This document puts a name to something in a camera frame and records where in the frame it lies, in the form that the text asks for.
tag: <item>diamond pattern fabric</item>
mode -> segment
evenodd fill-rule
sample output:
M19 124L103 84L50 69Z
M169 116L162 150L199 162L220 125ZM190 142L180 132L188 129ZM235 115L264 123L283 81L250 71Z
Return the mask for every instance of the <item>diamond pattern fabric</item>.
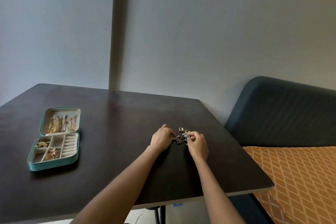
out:
M275 187L254 193L276 224L336 223L336 147L244 147Z

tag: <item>teal jewelry box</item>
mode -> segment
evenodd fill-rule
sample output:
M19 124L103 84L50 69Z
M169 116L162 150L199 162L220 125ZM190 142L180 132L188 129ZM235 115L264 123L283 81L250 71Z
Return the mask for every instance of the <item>teal jewelry box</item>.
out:
M78 159L81 110L76 107L50 108L40 125L28 156L31 171L68 165Z

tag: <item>table top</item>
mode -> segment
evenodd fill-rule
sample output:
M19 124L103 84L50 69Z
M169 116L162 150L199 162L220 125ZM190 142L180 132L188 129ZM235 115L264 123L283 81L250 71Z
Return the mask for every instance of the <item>table top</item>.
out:
M81 109L77 162L31 172L27 157L44 112ZM228 195L274 184L197 99L38 84L0 107L0 223L78 213L132 163L163 124L203 133L208 165ZM202 196L187 146L173 142L155 162L135 207Z

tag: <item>wall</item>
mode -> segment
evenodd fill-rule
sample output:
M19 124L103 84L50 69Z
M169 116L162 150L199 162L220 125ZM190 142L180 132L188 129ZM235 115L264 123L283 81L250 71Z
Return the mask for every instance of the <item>wall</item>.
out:
M107 89L113 0L0 0L0 105L38 83Z
M335 0L129 0L120 89L200 99L222 122L264 75L336 90Z

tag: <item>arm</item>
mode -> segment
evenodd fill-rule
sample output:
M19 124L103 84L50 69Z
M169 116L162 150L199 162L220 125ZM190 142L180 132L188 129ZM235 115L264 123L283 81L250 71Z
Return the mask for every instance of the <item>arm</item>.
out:
M124 223L158 155L171 144L174 132L163 125L150 146L106 188L92 199L71 224Z
M245 224L206 162L209 150L204 136L196 131L188 135L188 149L199 173L211 224Z

